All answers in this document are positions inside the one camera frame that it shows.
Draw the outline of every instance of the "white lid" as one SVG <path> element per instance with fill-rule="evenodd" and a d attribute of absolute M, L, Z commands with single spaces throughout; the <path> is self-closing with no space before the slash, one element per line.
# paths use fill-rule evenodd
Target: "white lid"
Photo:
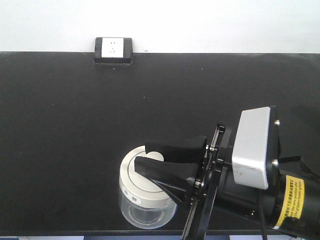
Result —
<path fill-rule="evenodd" d="M 135 158 L 147 157 L 164 161 L 161 153 L 146 154 L 145 146 L 130 151 L 120 166 L 119 186 L 123 194 L 134 204 L 148 209 L 164 208 L 172 204 L 172 199 L 157 185 L 135 172 Z"/>

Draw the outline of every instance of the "outlet box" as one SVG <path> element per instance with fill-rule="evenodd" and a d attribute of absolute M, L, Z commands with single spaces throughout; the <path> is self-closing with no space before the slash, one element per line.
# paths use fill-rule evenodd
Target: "outlet box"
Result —
<path fill-rule="evenodd" d="M 106 65 L 132 64 L 132 39 L 126 37 L 96 37 L 94 63 Z"/>

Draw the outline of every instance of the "cable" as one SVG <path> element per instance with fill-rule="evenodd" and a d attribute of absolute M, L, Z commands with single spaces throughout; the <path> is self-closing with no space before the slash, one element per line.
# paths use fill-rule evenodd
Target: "cable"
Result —
<path fill-rule="evenodd" d="M 265 219 L 264 205 L 263 205 L 263 192 L 261 189 L 258 190 L 258 208 L 259 208 L 259 216 L 261 221 L 262 240 L 268 240 L 267 232 L 266 232 L 266 219 Z"/>
<path fill-rule="evenodd" d="M 307 174 L 309 174 L 312 178 L 320 180 L 320 175 L 316 174 L 314 171 L 311 170 L 303 160 L 301 156 L 290 156 L 278 159 L 278 162 L 281 164 L 290 163 L 290 162 L 297 162 L 299 167 Z"/>

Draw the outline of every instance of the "black tabletop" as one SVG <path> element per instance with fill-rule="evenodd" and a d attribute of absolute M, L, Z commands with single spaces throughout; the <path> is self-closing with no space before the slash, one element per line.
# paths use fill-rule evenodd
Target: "black tabletop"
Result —
<path fill-rule="evenodd" d="M 187 212 L 141 230 L 118 206 L 119 167 L 146 140 L 212 137 L 277 105 L 283 157 L 320 171 L 320 55 L 0 53 L 0 235 L 181 234 Z M 208 234 L 259 234 L 213 209 Z"/>

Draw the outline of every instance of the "glass jar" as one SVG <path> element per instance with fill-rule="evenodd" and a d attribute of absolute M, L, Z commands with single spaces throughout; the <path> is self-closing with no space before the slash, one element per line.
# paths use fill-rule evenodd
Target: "glass jar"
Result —
<path fill-rule="evenodd" d="M 159 152 L 146 154 L 145 146 L 130 151 L 122 160 L 119 174 L 119 204 L 122 215 L 141 229 L 156 229 L 168 223 L 177 205 L 157 185 L 135 172 L 135 158 L 163 161 Z"/>

